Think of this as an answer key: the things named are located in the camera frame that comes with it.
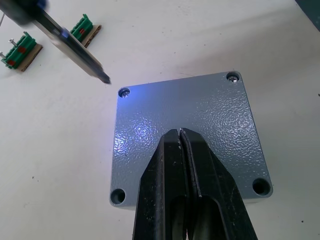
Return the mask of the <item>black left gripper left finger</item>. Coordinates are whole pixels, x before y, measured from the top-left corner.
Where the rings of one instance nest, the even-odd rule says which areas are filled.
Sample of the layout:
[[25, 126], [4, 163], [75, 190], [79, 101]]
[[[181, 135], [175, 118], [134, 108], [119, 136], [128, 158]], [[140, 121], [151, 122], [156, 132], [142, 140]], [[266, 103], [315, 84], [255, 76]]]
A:
[[159, 140], [138, 190], [132, 238], [184, 240], [187, 237], [188, 181], [178, 131]]

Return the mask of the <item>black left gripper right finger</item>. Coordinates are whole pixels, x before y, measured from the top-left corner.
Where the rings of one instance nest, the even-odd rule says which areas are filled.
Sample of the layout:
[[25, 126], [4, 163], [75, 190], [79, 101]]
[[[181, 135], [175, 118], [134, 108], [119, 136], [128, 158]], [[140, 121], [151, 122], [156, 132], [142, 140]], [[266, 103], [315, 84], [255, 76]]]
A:
[[255, 240], [256, 232], [232, 175], [204, 138], [180, 130], [190, 196], [190, 240]]

